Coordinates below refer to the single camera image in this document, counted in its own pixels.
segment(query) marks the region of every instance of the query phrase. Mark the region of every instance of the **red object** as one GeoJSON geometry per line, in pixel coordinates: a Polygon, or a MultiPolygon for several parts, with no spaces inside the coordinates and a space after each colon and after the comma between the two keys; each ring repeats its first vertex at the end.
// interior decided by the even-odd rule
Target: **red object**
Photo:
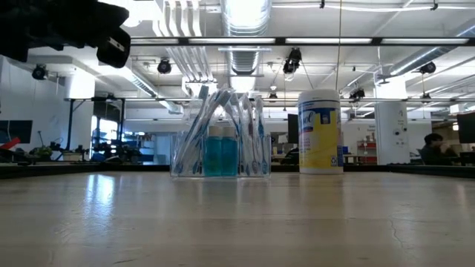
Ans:
{"type": "Polygon", "coordinates": [[[21,142],[20,138],[15,137],[15,138],[13,138],[13,140],[9,141],[8,143],[4,143],[2,146],[0,146],[0,148],[10,149],[10,148],[14,147],[15,145],[19,144],[20,142],[21,142]]]}

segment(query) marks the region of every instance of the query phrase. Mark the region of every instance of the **person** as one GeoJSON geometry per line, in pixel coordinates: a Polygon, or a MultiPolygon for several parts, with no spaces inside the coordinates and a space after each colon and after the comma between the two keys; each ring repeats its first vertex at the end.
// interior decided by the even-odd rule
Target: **person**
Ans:
{"type": "Polygon", "coordinates": [[[421,158],[426,165],[452,165],[451,158],[458,155],[444,143],[444,138],[437,133],[424,137],[425,146],[420,150],[421,158]]]}

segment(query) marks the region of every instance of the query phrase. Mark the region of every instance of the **table surface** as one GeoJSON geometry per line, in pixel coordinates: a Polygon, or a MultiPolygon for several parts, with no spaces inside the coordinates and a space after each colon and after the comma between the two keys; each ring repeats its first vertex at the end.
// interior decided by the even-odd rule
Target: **table surface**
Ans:
{"type": "Polygon", "coordinates": [[[473,266],[475,180],[0,180],[0,266],[473,266]]]}

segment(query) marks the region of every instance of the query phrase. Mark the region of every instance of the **label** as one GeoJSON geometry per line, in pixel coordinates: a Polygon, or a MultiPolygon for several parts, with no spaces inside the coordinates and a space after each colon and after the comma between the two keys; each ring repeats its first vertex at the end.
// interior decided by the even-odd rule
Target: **label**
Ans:
{"type": "Polygon", "coordinates": [[[318,100],[300,104],[298,127],[301,168],[343,167],[341,115],[338,102],[318,100]]]}

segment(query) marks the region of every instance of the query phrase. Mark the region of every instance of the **blue bottle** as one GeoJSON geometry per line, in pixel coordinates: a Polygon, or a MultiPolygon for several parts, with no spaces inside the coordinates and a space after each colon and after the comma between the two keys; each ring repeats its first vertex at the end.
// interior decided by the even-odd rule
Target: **blue bottle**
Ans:
{"type": "Polygon", "coordinates": [[[223,129],[218,126],[209,126],[208,138],[205,141],[205,155],[203,157],[203,171],[206,177],[220,177],[221,160],[221,135],[223,129]]]}
{"type": "Polygon", "coordinates": [[[235,177],[238,175],[238,140],[234,127],[223,128],[223,139],[221,141],[221,158],[223,160],[222,175],[225,177],[235,177]]]}

